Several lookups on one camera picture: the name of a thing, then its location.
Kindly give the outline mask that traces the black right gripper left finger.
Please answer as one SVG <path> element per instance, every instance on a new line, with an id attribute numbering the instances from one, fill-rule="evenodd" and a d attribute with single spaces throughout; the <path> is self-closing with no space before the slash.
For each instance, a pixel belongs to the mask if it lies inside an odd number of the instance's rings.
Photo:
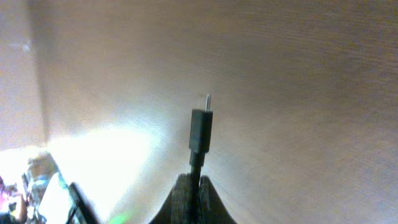
<path id="1" fill-rule="evenodd" d="M 180 174 L 150 224 L 189 224 L 192 222 L 192 179 Z"/>

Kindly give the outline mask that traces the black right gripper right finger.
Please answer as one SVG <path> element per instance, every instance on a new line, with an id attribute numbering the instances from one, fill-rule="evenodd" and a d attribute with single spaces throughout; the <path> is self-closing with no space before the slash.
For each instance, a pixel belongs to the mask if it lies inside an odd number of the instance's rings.
<path id="1" fill-rule="evenodd" d="M 236 224 L 221 201 L 208 176 L 202 176 L 198 193 L 198 222 L 202 224 Z"/>

